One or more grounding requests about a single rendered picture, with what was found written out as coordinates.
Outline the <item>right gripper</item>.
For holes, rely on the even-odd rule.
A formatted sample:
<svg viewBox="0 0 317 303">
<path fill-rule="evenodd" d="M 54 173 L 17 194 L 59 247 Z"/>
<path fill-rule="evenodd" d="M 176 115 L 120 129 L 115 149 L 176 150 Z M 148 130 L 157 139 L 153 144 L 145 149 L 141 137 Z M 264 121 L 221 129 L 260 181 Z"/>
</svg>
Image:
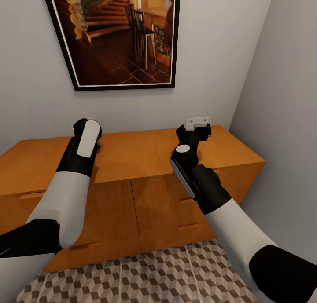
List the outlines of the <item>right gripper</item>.
<svg viewBox="0 0 317 303">
<path fill-rule="evenodd" d="M 194 131 L 186 132 L 184 125 L 182 125 L 176 130 L 176 133 L 179 141 L 190 137 L 199 144 L 199 141 L 207 141 L 207 137 L 211 135 L 211 127 L 210 124 L 207 124 L 206 127 L 197 127 Z"/>
</svg>

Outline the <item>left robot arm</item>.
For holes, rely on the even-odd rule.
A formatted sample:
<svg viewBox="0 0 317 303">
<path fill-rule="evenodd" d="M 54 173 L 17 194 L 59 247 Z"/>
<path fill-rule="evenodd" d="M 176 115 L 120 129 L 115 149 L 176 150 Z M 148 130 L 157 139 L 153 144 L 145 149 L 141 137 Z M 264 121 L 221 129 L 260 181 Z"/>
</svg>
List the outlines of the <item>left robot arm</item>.
<svg viewBox="0 0 317 303">
<path fill-rule="evenodd" d="M 77 121 L 72 129 L 75 136 L 25 225 L 0 236 L 0 303 L 11 303 L 82 233 L 97 141 L 102 135 L 100 124 L 91 117 Z"/>
</svg>

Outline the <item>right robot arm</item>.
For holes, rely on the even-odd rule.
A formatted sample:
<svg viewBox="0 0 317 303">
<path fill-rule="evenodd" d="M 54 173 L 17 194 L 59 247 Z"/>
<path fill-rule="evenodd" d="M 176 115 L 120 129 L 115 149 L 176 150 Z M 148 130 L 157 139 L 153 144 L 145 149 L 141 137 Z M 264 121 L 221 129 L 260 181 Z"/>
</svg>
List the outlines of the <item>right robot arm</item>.
<svg viewBox="0 0 317 303">
<path fill-rule="evenodd" d="M 272 303 L 317 303 L 317 265 L 279 248 L 220 184 L 218 174 L 198 165 L 199 141 L 211 135 L 212 117 L 188 118 L 169 163 L 197 201 L 233 269 Z M 207 124 L 206 127 L 195 125 Z"/>
</svg>

